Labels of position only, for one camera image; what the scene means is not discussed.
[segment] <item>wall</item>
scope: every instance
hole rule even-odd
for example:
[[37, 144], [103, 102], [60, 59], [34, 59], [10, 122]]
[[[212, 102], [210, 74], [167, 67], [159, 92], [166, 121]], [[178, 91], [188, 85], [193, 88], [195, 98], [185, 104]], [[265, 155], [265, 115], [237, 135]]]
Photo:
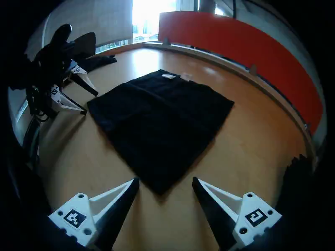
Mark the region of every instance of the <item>wall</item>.
[[319, 147], [327, 134], [327, 114], [320, 79], [311, 56], [294, 32], [287, 26], [287, 24], [284, 24], [285, 20], [282, 20], [282, 18], [279, 20], [268, 11], [248, 1], [243, 1], [243, 3], [246, 6], [246, 9], [238, 8], [239, 5], [237, 4], [237, 19], [267, 33], [282, 44], [292, 55], [294, 55], [312, 79], [324, 108], [319, 127], [313, 135], [313, 141], [316, 147]]

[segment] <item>black fabric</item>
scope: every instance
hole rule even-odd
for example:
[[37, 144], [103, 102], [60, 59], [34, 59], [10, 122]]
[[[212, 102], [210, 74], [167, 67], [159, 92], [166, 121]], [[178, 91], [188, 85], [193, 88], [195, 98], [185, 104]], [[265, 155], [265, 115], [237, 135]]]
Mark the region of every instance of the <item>black fabric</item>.
[[95, 56], [88, 59], [76, 61], [85, 71], [91, 72], [99, 67], [117, 62], [115, 55], [111, 56]]
[[234, 102], [163, 70], [121, 84], [88, 108], [127, 164], [165, 193], [205, 150]]

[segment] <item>screw hole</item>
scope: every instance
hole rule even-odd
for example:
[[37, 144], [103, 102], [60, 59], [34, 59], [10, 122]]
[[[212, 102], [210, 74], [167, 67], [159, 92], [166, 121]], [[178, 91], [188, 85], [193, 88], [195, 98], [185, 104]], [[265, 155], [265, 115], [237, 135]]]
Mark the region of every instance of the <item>screw hole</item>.
[[85, 228], [83, 232], [84, 232], [85, 235], [91, 235], [92, 234], [92, 231], [89, 228]]
[[241, 228], [240, 229], [240, 233], [241, 234], [245, 234], [246, 232], [248, 232], [248, 230], [246, 228]]

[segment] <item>window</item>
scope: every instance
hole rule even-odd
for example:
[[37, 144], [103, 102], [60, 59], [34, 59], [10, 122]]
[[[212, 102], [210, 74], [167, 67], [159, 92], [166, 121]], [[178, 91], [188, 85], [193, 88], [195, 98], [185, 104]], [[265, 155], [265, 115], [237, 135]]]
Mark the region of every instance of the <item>window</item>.
[[134, 42], [157, 40], [160, 13], [176, 10], [177, 0], [134, 0]]

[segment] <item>folded black fabric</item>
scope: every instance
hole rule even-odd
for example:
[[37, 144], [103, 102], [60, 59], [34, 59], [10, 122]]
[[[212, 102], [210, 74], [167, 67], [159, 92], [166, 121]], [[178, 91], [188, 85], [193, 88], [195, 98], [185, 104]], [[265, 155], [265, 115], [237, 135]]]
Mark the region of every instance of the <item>folded black fabric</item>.
[[233, 104], [206, 85], [159, 70], [115, 87], [88, 108], [121, 157], [162, 195], [215, 137]]

